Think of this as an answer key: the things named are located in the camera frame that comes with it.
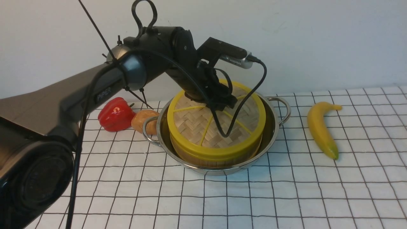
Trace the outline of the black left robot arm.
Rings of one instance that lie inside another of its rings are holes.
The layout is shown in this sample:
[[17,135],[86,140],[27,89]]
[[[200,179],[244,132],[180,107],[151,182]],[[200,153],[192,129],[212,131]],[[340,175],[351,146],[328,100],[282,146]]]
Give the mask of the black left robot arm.
[[133,92],[166,73],[213,114],[233,108],[232,84],[222,85],[214,69],[219,59],[245,58],[247,52],[215,38],[195,49],[190,31],[155,26],[153,18],[136,37],[108,49],[105,63],[43,89],[1,99],[1,228],[23,229],[45,212],[71,184],[66,228],[72,223],[79,161],[89,113],[121,89]]

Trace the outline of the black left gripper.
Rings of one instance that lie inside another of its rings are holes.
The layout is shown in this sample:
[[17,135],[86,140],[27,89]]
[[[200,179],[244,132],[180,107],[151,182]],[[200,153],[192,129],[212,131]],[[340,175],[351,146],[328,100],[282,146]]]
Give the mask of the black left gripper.
[[199,61],[198,67],[187,66],[187,72],[191,77],[184,74],[178,67],[172,66],[166,74],[183,89],[188,99],[203,103],[216,111],[235,107],[238,100],[232,94],[233,84],[224,70]]

